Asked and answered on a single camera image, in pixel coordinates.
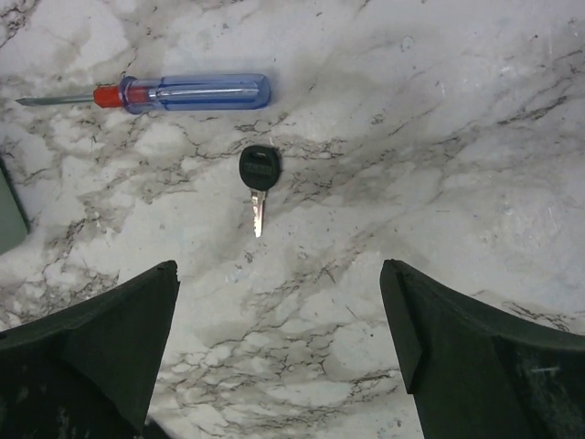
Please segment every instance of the key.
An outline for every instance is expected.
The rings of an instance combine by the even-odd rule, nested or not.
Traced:
[[[239,157],[239,176],[251,189],[254,234],[259,238],[262,234],[266,192],[281,176],[281,161],[276,149],[260,145],[245,148]]]

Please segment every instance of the black key head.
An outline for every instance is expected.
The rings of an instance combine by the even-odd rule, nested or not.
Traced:
[[[275,148],[248,146],[239,157],[239,176],[250,189],[266,192],[281,176],[281,160]]]

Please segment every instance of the blue screwdriver handle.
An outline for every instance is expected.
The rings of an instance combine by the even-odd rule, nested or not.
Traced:
[[[166,76],[158,80],[125,77],[118,86],[122,106],[140,114],[152,110],[256,110],[271,99],[271,86],[258,73]]]

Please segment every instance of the gray marble veining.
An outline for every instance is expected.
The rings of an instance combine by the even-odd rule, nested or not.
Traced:
[[[403,259],[585,334],[580,0],[5,0],[0,154],[33,232],[0,326],[166,259],[177,438],[421,438],[378,287]],[[269,74],[257,112],[24,108],[121,74]],[[239,152],[283,156],[252,231]]]

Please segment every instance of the key blade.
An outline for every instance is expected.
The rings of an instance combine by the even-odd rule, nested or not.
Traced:
[[[254,235],[262,235],[262,221],[264,220],[264,192],[252,191],[252,210],[254,211]]]

